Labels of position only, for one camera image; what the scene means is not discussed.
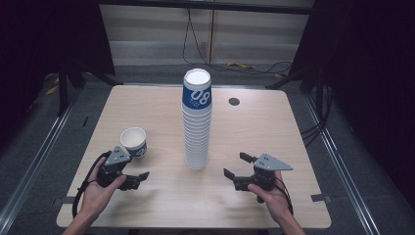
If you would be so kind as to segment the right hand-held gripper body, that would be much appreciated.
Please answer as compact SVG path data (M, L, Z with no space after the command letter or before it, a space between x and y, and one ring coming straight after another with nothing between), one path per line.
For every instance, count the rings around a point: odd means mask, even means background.
M294 168L268 154L262 154L257 157L257 160L252 163L254 166L254 174L252 176L241 176L243 181L240 183L234 183L236 191L248 191L249 184L255 184L265 191L271 191L277 187L275 184L276 170L293 170ZM291 198L288 190L283 190L288 203L291 202Z

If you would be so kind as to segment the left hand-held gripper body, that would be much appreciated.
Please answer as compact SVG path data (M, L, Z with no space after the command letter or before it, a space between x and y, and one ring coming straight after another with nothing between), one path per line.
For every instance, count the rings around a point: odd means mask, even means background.
M102 155L105 161L100 165L97 173L97 182L102 187L108 187L115 179L122 175L122 171L132 159L119 146Z

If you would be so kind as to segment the blue banded paper cup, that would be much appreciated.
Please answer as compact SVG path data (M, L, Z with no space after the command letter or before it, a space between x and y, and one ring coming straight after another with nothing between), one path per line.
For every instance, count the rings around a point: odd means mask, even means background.
M143 158L147 152L147 135L140 127L125 129L120 134L119 141L133 158Z

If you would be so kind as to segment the stack of white paper cups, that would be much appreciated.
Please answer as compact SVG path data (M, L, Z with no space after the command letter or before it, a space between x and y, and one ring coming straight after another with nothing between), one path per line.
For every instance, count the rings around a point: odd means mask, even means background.
M208 145L212 110L210 74L203 69L188 70L183 78L182 118L185 163L193 169L208 163Z

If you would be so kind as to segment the person's right hand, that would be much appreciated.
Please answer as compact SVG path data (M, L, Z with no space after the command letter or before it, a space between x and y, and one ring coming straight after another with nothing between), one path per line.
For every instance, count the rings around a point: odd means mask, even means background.
M274 172L277 187L271 191L265 191L255 184L250 184L248 189L259 196L267 206L267 209L272 219L278 223L287 221L291 216L289 210L289 203L283 190L285 189L284 182L282 180L282 174L279 170Z

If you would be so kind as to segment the person's left hand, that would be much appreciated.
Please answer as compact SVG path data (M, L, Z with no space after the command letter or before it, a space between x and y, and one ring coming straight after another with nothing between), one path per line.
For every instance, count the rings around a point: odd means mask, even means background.
M107 187L99 185L97 183L97 173L104 161L104 159L100 159L97 162L87 179L88 185L83 194L81 209L78 212L79 214L98 216L109 203L115 190L126 180L126 176L121 175Z

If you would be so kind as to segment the grey tape tab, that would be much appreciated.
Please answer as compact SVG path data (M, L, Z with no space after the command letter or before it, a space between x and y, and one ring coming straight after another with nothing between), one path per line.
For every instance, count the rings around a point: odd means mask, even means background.
M59 207L63 204L72 204L75 200L75 197L64 196L62 198L57 198L53 201L52 205Z
M326 194L315 194L315 195L311 195L310 198L314 203L324 202L326 204L329 204L332 202L331 197Z

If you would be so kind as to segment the black metal stand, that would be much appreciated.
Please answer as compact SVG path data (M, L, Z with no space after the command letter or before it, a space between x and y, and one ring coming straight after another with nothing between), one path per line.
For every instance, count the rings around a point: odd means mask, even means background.
M82 76L80 68L71 61L62 62L59 67L59 116L64 113L69 105L68 82L70 82L74 88L83 88L85 85L85 79Z

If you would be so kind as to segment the dark curtain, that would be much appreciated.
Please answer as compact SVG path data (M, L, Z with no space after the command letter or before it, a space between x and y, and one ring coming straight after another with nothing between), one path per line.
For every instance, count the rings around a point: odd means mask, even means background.
M314 0L292 70L323 78L415 210L415 0Z
M44 77L73 59L115 72L98 0L0 0L0 148L23 122Z

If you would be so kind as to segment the metal floor rail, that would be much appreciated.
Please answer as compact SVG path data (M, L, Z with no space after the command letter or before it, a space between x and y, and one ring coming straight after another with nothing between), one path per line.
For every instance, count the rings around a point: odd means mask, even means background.
M71 110L81 92L81 89L74 90L69 104L62 110L62 112L55 119L41 147L34 155L34 158L30 163L30 166L27 168L16 189L11 194L11 197L8 199L3 209L0 211L0 235L7 234L8 230L12 226L17 214L19 213L19 210L23 205L23 202L25 201L25 198L28 195L29 190L31 189L34 181L36 180L41 168L45 164L56 140L62 132L69 118Z
M374 217L357 189L329 129L323 126L322 119L317 114L314 101L309 95L305 95L304 100L365 233L367 235L381 235Z

